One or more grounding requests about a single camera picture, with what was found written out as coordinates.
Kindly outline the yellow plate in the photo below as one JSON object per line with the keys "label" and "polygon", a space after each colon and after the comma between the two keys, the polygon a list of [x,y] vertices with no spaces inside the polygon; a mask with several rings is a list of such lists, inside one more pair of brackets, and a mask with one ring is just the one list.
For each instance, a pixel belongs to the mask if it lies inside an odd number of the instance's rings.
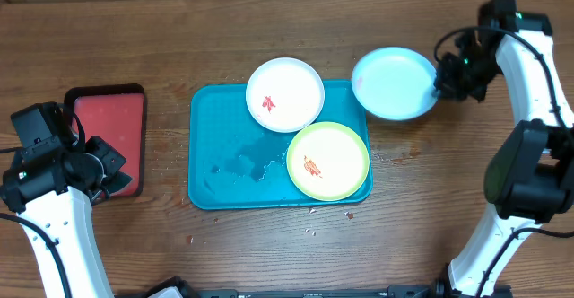
{"label": "yellow plate", "polygon": [[286,166],[295,187],[308,197],[335,202],[359,190],[370,170],[367,146],[349,127],[319,122],[291,140]]}

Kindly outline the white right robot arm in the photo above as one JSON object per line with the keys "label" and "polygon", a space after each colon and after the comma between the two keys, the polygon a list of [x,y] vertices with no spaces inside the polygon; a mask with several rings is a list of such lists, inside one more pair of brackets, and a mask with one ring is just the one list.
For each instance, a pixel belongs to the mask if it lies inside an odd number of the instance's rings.
{"label": "white right robot arm", "polygon": [[453,38],[458,52],[434,56],[438,97],[483,101],[502,75],[515,127],[487,166],[483,216],[430,297],[510,297],[510,288],[496,282],[530,235],[573,235],[543,228],[573,205],[573,111],[553,61],[552,35],[547,15],[520,12],[515,0],[490,0],[479,8],[477,25],[442,38]]}

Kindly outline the white plate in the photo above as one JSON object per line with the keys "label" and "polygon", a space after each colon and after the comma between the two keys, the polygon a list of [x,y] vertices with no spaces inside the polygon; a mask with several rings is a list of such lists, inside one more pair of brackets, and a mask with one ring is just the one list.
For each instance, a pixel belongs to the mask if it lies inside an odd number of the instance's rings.
{"label": "white plate", "polygon": [[325,101],[317,71],[292,57],[279,57],[258,67],[246,87],[246,104],[253,119],[278,133],[296,132],[313,123]]}

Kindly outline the light blue plate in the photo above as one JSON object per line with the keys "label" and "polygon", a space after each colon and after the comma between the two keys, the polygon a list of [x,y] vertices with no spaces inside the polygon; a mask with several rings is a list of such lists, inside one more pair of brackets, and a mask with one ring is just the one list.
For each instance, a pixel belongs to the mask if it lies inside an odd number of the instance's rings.
{"label": "light blue plate", "polygon": [[352,70],[353,93],[363,108],[393,121],[418,118],[438,101],[431,61],[409,48],[385,47],[362,57]]}

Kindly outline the dark green bow-shaped sponge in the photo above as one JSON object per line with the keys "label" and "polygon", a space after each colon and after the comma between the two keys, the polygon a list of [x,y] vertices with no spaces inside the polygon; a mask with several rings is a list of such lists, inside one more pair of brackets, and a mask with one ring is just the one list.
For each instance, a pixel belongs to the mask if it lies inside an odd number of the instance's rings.
{"label": "dark green bow-shaped sponge", "polygon": [[103,183],[110,195],[116,194],[125,187],[127,187],[132,178],[124,172],[117,172],[116,174],[107,177]]}

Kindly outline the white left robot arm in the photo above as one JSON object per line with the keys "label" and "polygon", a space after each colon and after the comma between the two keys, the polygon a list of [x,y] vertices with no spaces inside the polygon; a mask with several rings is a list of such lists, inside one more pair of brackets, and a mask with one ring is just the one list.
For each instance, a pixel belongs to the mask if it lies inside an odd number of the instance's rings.
{"label": "white left robot arm", "polygon": [[19,149],[3,175],[5,220],[24,230],[48,297],[110,297],[95,241],[92,207],[123,188],[126,159],[98,136],[81,148],[51,137]]}

